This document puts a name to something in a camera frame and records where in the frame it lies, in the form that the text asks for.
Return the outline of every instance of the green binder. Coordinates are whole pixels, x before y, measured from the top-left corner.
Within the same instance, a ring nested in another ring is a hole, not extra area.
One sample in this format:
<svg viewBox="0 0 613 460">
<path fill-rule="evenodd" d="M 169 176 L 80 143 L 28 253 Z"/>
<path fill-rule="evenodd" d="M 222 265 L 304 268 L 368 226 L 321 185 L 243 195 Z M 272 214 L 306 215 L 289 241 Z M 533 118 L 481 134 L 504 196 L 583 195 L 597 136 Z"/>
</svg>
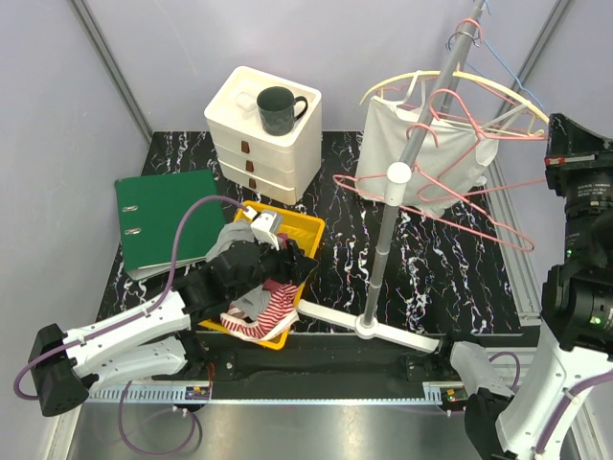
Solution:
<svg viewBox="0 0 613 460">
<path fill-rule="evenodd" d="M 124 270 L 135 281 L 170 269 L 172 243 L 183 215 L 203 196 L 217 195 L 208 170 L 120 179 L 115 192 Z M 225 223 L 219 201 L 196 209 L 183 230 L 177 266 L 203 260 Z"/>
</svg>

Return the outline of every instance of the white wall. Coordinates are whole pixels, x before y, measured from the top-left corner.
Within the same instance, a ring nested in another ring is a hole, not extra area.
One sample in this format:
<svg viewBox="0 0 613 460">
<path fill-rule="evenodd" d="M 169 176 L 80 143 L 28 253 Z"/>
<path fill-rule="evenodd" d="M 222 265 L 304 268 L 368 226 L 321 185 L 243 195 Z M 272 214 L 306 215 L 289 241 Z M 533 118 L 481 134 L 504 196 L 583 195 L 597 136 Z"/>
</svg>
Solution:
<svg viewBox="0 0 613 460">
<path fill-rule="evenodd" d="M 599 134 L 613 137 L 613 60 L 611 2 L 575 2 L 553 42 L 528 81 L 549 113 L 562 112 Z M 500 164 L 507 183 L 542 177 L 545 146 L 520 147 L 506 143 Z M 564 247 L 564 202 L 545 185 L 517 189 L 512 194 L 521 228 L 536 241 L 532 256 L 539 285 L 551 265 L 559 264 Z M 613 455 L 611 385 L 594 390 L 588 400 Z"/>
<path fill-rule="evenodd" d="M 554 3 L 490 0 L 486 37 L 518 68 Z M 204 107 L 239 65 L 321 90 L 324 129 L 361 130 L 366 107 L 357 104 L 364 92 L 394 75 L 440 68 L 444 43 L 472 9 L 472 0 L 88 4 L 155 130 L 206 129 Z M 470 61 L 511 82 L 485 48 L 473 50 Z"/>
<path fill-rule="evenodd" d="M 32 460 L 53 420 L 12 380 L 39 328 L 95 319 L 119 241 L 113 181 L 147 146 L 67 1 L 0 4 L 0 456 Z"/>
</svg>

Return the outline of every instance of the black marble surface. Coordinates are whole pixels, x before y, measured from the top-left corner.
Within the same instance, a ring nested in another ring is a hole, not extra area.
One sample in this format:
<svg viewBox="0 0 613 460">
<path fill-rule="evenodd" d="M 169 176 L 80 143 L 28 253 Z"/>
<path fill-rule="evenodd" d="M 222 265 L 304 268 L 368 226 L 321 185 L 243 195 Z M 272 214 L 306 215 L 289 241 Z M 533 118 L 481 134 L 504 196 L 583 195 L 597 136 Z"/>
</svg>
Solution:
<svg viewBox="0 0 613 460">
<path fill-rule="evenodd" d="M 213 170 L 222 195 L 274 204 L 324 219 L 326 232 L 319 251 L 319 268 L 303 298 L 357 314 L 366 301 L 383 206 L 336 187 L 332 175 L 355 172 L 360 142 L 360 133 L 325 132 L 322 168 L 294 206 L 274 202 L 227 181 L 217 164 L 212 138 L 205 132 L 155 133 L 143 175 L 207 168 Z M 473 200 L 488 208 L 484 197 L 477 195 Z M 235 211 L 232 205 L 224 204 L 228 221 Z M 463 203 L 447 210 L 445 218 L 494 234 L 487 219 Z M 189 269 L 182 268 L 177 275 Z M 159 275 L 132 282 L 123 272 L 120 247 L 98 319 L 145 302 L 166 279 L 167 275 Z M 407 212 L 401 212 L 397 220 L 377 317 L 390 326 L 430 334 L 451 330 L 514 334 L 520 329 L 498 245 Z M 344 332 L 307 317 L 302 317 L 293 329 Z"/>
</svg>

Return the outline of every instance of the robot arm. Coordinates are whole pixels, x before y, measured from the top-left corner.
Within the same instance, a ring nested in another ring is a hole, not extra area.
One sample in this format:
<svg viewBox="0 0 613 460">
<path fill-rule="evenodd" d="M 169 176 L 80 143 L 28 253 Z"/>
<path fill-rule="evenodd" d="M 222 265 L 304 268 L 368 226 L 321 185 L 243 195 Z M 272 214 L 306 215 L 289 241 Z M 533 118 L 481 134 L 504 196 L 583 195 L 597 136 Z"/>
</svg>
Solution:
<svg viewBox="0 0 613 460">
<path fill-rule="evenodd" d="M 299 285 L 317 266 L 302 255 L 295 241 L 279 245 L 278 224 L 275 215 L 254 216 L 252 229 L 257 241 L 234 242 L 198 270 L 176 280 L 155 310 L 151 308 L 159 295 L 137 308 L 66 333 L 56 324 L 41 329 L 30 361 L 62 345 L 80 342 L 32 369 L 42 414 L 55 416 L 71 410 L 83 403 L 90 391 L 118 382 L 177 373 L 187 379 L 197 376 L 206 357 L 189 331 L 191 327 L 219 316 L 232 301 L 268 279 Z M 105 333 L 95 334 L 102 330 Z"/>
<path fill-rule="evenodd" d="M 538 347 L 517 395 L 483 348 L 447 346 L 471 394 L 466 434 L 483 459 L 557 460 L 591 385 L 613 380 L 613 139 L 553 114 L 545 165 L 550 189 L 566 197 L 565 261 L 543 285 Z"/>
</svg>

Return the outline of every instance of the white drawer unit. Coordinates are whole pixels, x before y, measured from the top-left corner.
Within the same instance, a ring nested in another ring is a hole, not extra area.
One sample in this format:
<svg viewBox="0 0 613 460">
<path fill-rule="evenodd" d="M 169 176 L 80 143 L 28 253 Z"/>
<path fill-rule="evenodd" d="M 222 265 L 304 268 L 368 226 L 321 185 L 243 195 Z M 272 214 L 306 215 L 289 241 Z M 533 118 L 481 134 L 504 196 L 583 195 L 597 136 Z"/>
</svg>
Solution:
<svg viewBox="0 0 613 460">
<path fill-rule="evenodd" d="M 221 166 L 221 171 L 226 179 L 230 179 L 243 187 L 247 187 L 262 195 L 273 197 L 281 203 L 296 204 L 296 201 L 298 201 L 296 189 L 294 188 L 284 187 L 277 183 L 262 179 L 249 172 L 230 166 L 221 160 L 219 160 L 219 166 Z"/>
<path fill-rule="evenodd" d="M 285 136 L 263 130 L 255 104 L 245 109 L 237 102 L 238 97 L 255 101 L 271 86 L 286 87 L 294 97 L 308 100 L 305 115 Z M 235 69 L 204 110 L 223 175 L 281 203 L 295 204 L 321 167 L 321 99 L 319 91 L 299 83 L 249 67 Z"/>
</svg>

